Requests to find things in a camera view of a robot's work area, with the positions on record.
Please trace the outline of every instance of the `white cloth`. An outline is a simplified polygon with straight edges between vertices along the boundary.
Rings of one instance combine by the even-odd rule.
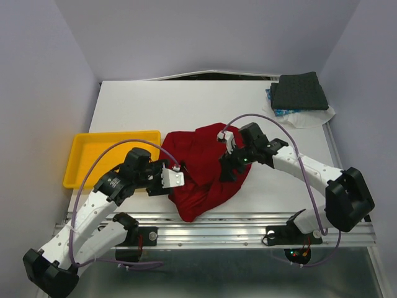
[[[309,129],[311,127],[321,126],[330,121],[335,115],[335,110],[329,106],[326,111],[301,111],[276,117],[270,106],[270,101],[267,99],[262,109],[266,116],[276,120],[278,123],[290,124],[298,129]]]

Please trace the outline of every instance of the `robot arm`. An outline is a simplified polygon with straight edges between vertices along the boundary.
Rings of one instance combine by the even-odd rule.
[[[242,148],[231,143],[230,140],[234,140],[230,136],[231,132],[218,134],[218,140],[226,142],[227,147],[220,158],[221,181],[234,181],[234,171],[242,172],[246,165],[256,161],[304,181],[298,157],[287,142],[277,138],[269,141],[256,123],[245,125],[239,133],[243,138]],[[335,227],[349,232],[375,207],[359,170],[349,168],[344,171],[305,155],[300,155],[300,158],[310,185],[325,197],[326,203],[318,211],[324,228]],[[314,209],[301,210],[287,222],[286,229],[281,234],[293,238],[293,233],[308,234],[314,230],[318,230]]]
[[[123,242],[127,234],[137,235],[138,222],[127,214],[117,214],[111,223],[91,236],[106,217],[136,189],[146,188],[149,196],[169,194],[172,187],[184,185],[179,169],[167,169],[168,161],[151,162],[151,155],[141,148],[128,152],[125,161],[110,170],[94,186],[87,201],[76,214],[74,227],[69,221],[62,230],[39,250],[30,249],[23,257],[28,278],[50,297],[67,297],[76,287],[85,264],[101,257]],[[73,229],[73,256],[69,243]]]

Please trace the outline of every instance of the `yellow tray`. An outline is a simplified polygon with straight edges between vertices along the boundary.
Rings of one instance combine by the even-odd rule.
[[[63,179],[63,186],[65,188],[79,188],[89,168],[98,156],[114,143],[128,138],[140,138],[156,145],[161,144],[161,134],[157,130],[144,132],[79,133],[73,140],[65,177]],[[148,150],[151,153],[151,159],[153,161],[159,158],[160,150],[144,143],[131,142],[119,145],[106,153],[100,162],[98,162],[97,166],[88,177],[84,189],[93,188],[99,178],[113,167],[122,163],[127,152],[134,147]]]

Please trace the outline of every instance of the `white table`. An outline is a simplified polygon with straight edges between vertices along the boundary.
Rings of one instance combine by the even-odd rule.
[[[92,118],[90,132],[118,132],[134,130],[159,130],[164,139],[168,132],[195,130],[215,122],[228,123],[245,113],[262,113],[267,100],[266,89],[270,81],[104,81]],[[240,119],[240,127],[257,122],[271,140],[281,138],[289,142],[273,123],[260,118]],[[331,152],[322,127],[294,129],[287,127],[299,149],[322,163],[333,165]],[[313,190],[317,203],[324,198]],[[68,211],[76,198],[73,192]],[[84,193],[80,204],[85,201]],[[211,242],[211,247],[241,247],[241,243],[258,247],[260,236],[268,224],[285,223],[286,219],[304,208],[311,208],[305,185],[288,174],[266,165],[254,164],[240,191],[230,200],[200,216],[195,223],[184,223],[175,205],[166,196],[148,197],[136,192],[116,212],[127,212],[141,224],[163,227],[159,244],[184,245],[196,248],[206,244],[208,235],[221,235]],[[370,224],[356,228],[361,235],[354,245],[370,245],[374,235]],[[330,233],[328,243],[334,243],[335,233]]]

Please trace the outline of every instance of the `black folded cloth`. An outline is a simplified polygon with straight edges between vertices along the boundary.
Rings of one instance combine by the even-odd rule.
[[[270,85],[273,110],[328,110],[328,101],[315,71],[282,75]]]

